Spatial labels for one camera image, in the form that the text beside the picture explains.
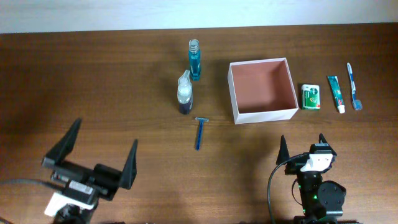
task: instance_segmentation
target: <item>blue razor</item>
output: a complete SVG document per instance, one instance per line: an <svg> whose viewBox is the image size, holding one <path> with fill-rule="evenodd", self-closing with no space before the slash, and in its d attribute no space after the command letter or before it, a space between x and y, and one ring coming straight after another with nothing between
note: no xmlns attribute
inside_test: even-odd
<svg viewBox="0 0 398 224"><path fill-rule="evenodd" d="M203 123L204 122L208 122L209 119L196 117L195 120L200 122L199 123L198 137L197 137L197 145L196 145L196 149L199 150L200 149L200 144L201 144L201 134L203 132Z"/></svg>

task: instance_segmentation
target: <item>white wall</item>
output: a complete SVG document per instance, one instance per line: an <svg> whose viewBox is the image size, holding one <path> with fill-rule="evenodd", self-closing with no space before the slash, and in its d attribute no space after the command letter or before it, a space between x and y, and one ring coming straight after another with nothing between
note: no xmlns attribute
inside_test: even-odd
<svg viewBox="0 0 398 224"><path fill-rule="evenodd" d="M0 33L397 21L398 0L0 0Z"/></svg>

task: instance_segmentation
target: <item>toothpaste tube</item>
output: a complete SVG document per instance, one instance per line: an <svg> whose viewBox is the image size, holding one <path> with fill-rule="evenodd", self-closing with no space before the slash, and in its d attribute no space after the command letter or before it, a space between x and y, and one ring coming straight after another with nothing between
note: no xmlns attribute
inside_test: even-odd
<svg viewBox="0 0 398 224"><path fill-rule="evenodd" d="M335 97L335 103L336 103L337 109L340 113L344 113L345 106L344 106L344 101L343 101L343 95L341 95L340 86L338 85L337 76L328 76L328 79L329 79L331 90L333 92L333 96Z"/></svg>

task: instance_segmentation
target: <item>razor head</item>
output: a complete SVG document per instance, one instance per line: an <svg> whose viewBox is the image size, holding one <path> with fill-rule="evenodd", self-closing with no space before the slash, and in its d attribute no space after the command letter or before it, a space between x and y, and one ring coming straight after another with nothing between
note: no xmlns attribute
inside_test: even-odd
<svg viewBox="0 0 398 224"><path fill-rule="evenodd" d="M207 119L207 118L200 118L200 117L196 117L195 120L197 120L197 121L206 121L206 122L209 121L209 119Z"/></svg>

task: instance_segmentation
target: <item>toothpaste tube cap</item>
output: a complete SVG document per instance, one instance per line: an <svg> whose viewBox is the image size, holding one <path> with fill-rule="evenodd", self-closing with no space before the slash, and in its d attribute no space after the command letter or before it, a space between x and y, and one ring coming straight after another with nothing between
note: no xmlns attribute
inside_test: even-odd
<svg viewBox="0 0 398 224"><path fill-rule="evenodd" d="M344 105L339 105L339 106L337 107L337 109L338 109L338 111L339 111L340 113L344 113L344 112L346 111Z"/></svg>

